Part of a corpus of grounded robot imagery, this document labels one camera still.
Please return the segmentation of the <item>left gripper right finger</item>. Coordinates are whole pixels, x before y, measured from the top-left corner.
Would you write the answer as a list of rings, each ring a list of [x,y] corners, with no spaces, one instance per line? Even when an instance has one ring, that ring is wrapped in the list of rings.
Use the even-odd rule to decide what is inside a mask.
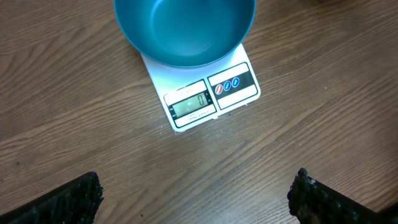
[[[301,168],[287,194],[289,212],[304,224],[397,224],[397,204],[375,212],[308,176]]]

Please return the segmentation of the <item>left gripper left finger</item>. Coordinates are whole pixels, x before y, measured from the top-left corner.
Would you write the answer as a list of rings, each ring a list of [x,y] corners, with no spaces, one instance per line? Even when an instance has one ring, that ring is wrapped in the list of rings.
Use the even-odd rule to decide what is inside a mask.
[[[92,224],[103,201],[96,172],[87,172],[39,198],[1,215],[7,224]]]

